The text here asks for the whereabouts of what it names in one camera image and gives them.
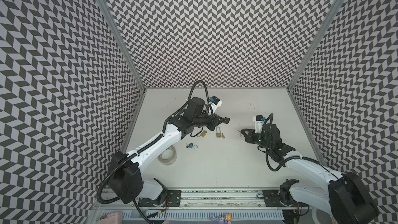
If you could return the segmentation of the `large brass padlock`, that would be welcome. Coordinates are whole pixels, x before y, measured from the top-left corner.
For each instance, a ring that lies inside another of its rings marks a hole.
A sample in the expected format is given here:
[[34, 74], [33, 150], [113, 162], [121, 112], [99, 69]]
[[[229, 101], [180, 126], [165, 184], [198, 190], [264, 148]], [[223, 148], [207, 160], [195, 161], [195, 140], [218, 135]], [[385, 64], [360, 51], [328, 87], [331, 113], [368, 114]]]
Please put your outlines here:
[[217, 137], [217, 138], [223, 138], [223, 139], [225, 138], [225, 136], [224, 136], [224, 134], [222, 133], [220, 127], [216, 127], [216, 137]]

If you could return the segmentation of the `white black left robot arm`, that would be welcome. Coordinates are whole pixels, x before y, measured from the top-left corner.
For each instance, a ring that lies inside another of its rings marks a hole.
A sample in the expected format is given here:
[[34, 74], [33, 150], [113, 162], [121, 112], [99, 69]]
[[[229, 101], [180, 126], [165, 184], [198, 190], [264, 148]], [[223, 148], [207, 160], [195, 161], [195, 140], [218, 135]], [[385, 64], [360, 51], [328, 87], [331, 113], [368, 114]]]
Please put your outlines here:
[[143, 145], [127, 153], [118, 151], [112, 156], [108, 174], [100, 183], [96, 199], [100, 204], [118, 200], [127, 204], [146, 198], [161, 205], [166, 200], [167, 188], [157, 179], [143, 180], [142, 173], [164, 151], [191, 135], [195, 128], [214, 131], [227, 117], [215, 113], [222, 102], [217, 97], [193, 97], [193, 91], [182, 107], [166, 118], [162, 131]]

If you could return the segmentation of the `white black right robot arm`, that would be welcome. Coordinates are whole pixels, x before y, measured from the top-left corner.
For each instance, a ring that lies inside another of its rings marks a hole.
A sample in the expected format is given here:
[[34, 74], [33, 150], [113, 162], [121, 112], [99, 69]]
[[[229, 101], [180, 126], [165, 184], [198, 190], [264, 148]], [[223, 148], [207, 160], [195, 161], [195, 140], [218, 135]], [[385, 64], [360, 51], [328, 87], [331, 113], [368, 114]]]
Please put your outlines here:
[[284, 206], [305, 203], [331, 215], [339, 224], [369, 224], [379, 208], [362, 179], [352, 173], [333, 170], [316, 159], [302, 155], [283, 143], [273, 115], [254, 117], [253, 129], [242, 129], [245, 142], [257, 145], [265, 153], [267, 167], [277, 172], [288, 168], [311, 180], [315, 187], [297, 179], [287, 179], [279, 187], [279, 200]]

